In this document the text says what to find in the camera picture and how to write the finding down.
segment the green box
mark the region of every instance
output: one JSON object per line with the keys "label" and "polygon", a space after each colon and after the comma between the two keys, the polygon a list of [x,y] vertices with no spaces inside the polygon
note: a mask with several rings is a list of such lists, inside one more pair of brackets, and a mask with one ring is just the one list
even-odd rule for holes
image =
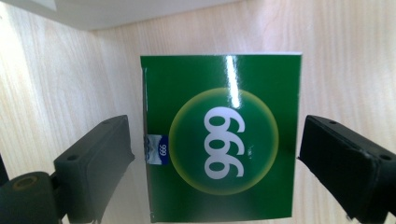
{"label": "green box", "polygon": [[301,55],[141,64],[151,221],[290,217]]}

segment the small label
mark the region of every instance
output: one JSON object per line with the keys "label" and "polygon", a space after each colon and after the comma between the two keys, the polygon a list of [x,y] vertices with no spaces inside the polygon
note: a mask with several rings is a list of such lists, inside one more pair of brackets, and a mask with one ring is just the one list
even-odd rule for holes
{"label": "small label", "polygon": [[146,162],[153,165],[165,165],[169,162],[168,136],[148,134]]}

